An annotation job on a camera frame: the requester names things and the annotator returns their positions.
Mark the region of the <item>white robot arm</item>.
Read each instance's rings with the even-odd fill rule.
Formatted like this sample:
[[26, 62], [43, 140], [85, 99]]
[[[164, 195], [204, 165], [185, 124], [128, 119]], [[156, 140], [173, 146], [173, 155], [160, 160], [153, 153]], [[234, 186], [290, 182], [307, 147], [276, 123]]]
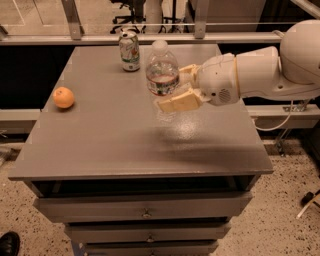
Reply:
[[320, 21], [293, 25], [278, 48], [218, 55], [181, 72], [185, 81], [178, 91], [155, 101], [160, 111], [194, 110], [205, 102], [222, 106], [247, 97], [312, 99], [320, 95]]

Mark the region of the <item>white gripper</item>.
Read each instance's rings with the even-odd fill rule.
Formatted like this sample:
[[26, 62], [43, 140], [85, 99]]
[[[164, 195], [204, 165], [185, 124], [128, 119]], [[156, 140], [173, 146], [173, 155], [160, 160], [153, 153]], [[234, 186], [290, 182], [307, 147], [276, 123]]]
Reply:
[[[233, 104], [239, 100], [236, 57], [233, 54], [212, 57], [201, 66], [191, 64], [182, 67], [179, 76], [181, 85], [190, 83], [193, 88], [198, 86], [206, 100], [214, 106]], [[165, 113], [198, 109], [203, 104], [203, 94], [193, 88], [158, 101], [158, 108]]]

